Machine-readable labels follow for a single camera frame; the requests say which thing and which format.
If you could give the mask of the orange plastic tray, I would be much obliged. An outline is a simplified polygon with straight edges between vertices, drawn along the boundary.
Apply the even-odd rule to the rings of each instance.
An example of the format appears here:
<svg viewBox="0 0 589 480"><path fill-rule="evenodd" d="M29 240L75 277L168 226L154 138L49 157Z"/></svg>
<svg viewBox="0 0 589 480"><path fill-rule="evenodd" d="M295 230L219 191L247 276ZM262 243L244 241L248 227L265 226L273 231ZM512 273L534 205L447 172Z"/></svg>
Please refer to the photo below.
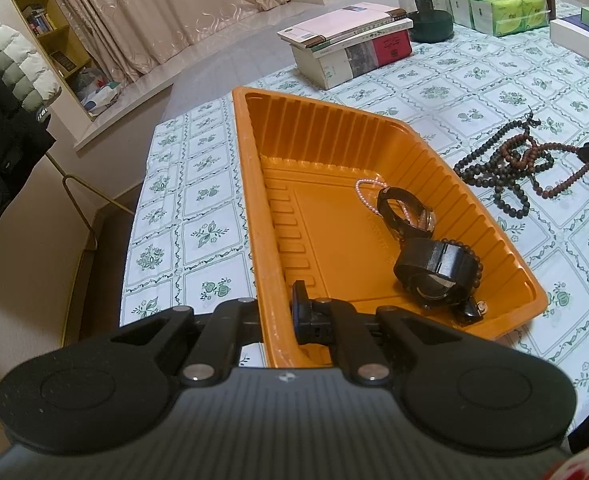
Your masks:
<svg viewBox="0 0 589 480"><path fill-rule="evenodd" d="M268 362L317 367L319 344L299 344L295 281L372 314L423 307L395 278L401 244L370 211L377 184L413 193L436 216L436 238L470 246L483 264L475 292L487 311L468 332L496 340L544 312L547 296L503 229L447 162L409 125L356 108L275 91L232 93L252 264Z"/></svg>

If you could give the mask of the floral green white tablecloth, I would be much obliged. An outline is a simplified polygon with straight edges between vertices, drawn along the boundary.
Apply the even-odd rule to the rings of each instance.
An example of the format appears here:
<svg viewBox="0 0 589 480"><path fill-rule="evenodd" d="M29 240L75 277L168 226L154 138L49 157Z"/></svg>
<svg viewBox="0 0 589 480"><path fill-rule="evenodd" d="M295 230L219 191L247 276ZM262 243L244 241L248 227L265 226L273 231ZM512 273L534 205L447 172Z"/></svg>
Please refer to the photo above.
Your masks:
<svg viewBox="0 0 589 480"><path fill-rule="evenodd" d="M447 162L458 162L511 119L533 113L541 142L589 141L589 61L546 29L495 38L459 28L443 44L329 91L306 80L273 29L238 41L175 81L146 162L122 287L120 320L176 304L211 311L254 287L230 92L289 92L408 122ZM558 365L589 416L589 174L559 155L541 175L559 194L531 197L529 214L495 219L547 295L544 312L507 336L511 347Z"/></svg>

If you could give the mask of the white box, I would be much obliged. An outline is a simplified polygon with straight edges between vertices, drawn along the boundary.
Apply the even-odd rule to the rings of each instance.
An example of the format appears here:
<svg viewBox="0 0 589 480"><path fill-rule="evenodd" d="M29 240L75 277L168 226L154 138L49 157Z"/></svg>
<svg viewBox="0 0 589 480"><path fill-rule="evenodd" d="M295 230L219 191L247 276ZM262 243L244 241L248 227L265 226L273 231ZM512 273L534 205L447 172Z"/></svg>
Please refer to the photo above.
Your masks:
<svg viewBox="0 0 589 480"><path fill-rule="evenodd" d="M589 61L589 31L567 20L553 20L549 24L550 40Z"/></svg>

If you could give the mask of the black wristwatch with beads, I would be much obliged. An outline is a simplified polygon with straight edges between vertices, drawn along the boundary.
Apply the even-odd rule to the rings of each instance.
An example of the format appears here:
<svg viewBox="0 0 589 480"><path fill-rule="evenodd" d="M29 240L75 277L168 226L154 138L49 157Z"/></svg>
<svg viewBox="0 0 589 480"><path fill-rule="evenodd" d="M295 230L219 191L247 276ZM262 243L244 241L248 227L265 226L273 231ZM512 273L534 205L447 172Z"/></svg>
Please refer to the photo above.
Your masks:
<svg viewBox="0 0 589 480"><path fill-rule="evenodd" d="M457 240L409 238L393 269L401 286L424 309L447 308L463 325L480 322L487 307L474 299L483 264Z"/></svg>

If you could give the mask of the green tissue pack bundle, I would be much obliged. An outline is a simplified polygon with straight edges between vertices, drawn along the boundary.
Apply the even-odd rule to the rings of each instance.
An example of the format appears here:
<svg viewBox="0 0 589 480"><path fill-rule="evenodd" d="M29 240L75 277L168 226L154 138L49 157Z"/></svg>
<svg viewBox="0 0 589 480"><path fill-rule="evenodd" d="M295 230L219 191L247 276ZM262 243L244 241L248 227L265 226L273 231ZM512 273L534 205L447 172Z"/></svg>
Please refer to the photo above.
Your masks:
<svg viewBox="0 0 589 480"><path fill-rule="evenodd" d="M449 0L456 24L494 37L546 27L547 0Z"/></svg>

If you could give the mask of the green glass jar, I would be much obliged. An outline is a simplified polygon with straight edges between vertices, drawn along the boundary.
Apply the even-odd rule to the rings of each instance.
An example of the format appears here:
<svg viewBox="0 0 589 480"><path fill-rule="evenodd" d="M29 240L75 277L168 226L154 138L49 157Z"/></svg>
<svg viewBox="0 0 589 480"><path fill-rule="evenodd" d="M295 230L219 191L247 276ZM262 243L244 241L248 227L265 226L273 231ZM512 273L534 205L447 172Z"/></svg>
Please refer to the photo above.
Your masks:
<svg viewBox="0 0 589 480"><path fill-rule="evenodd" d="M417 44L437 44L454 36L454 18L449 0L398 0L413 21L410 40Z"/></svg>

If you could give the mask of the thick white red book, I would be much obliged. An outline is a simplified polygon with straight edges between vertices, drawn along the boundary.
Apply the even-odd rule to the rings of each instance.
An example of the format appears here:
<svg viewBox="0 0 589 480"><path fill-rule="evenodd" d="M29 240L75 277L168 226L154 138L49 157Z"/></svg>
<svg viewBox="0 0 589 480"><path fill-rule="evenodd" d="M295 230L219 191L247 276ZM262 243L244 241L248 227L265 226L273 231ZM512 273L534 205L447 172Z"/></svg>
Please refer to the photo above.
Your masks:
<svg viewBox="0 0 589 480"><path fill-rule="evenodd" d="M291 50L299 72L323 90L408 58L413 52L407 30L392 32L322 55L295 47Z"/></svg>

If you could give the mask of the white plastic bag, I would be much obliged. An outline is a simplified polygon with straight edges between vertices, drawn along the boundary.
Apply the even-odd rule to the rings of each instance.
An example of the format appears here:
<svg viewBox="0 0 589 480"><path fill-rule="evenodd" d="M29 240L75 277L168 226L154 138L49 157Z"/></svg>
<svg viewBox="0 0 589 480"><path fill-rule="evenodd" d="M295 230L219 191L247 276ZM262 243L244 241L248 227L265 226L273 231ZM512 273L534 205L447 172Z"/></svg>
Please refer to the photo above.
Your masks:
<svg viewBox="0 0 589 480"><path fill-rule="evenodd" d="M73 79L73 90L90 117L96 118L116 102L122 88L96 67L84 67Z"/></svg>

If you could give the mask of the pink cover book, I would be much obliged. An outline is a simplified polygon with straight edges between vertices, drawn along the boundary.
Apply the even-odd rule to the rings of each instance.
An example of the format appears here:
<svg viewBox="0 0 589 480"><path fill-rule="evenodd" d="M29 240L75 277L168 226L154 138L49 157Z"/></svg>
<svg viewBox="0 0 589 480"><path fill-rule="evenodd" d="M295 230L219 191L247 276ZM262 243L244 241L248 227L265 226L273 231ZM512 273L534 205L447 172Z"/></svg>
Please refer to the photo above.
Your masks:
<svg viewBox="0 0 589 480"><path fill-rule="evenodd" d="M278 30L277 35L293 47L317 51L403 18L407 11L402 8L360 2Z"/></svg>

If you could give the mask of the white grey puffer jacket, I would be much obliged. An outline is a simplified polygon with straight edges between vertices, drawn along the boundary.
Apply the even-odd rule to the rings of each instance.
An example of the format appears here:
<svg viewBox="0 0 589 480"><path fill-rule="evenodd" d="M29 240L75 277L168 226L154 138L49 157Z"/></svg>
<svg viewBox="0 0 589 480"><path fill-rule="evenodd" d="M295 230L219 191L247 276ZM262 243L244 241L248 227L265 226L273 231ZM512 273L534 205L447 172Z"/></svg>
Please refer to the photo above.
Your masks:
<svg viewBox="0 0 589 480"><path fill-rule="evenodd" d="M38 122L46 124L49 107L61 94L61 84L32 42L2 23L0 76L22 107Z"/></svg>

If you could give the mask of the beige curtain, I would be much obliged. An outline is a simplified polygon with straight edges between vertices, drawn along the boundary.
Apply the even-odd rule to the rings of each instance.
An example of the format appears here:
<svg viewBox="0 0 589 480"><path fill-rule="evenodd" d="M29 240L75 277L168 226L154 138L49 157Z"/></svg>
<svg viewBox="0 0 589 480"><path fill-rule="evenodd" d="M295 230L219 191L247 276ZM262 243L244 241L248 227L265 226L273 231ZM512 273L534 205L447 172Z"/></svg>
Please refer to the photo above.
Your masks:
<svg viewBox="0 0 589 480"><path fill-rule="evenodd" d="M130 84L186 48L289 0L57 0L104 73Z"/></svg>

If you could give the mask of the yellow bookshelf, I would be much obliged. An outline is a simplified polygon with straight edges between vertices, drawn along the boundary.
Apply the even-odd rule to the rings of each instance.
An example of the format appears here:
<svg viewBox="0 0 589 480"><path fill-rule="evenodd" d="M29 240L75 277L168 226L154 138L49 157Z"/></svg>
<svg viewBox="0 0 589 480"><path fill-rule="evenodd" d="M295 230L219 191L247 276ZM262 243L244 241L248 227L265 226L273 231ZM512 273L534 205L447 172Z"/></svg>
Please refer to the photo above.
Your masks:
<svg viewBox="0 0 589 480"><path fill-rule="evenodd" d="M66 82L92 64L57 0L11 0L37 43Z"/></svg>

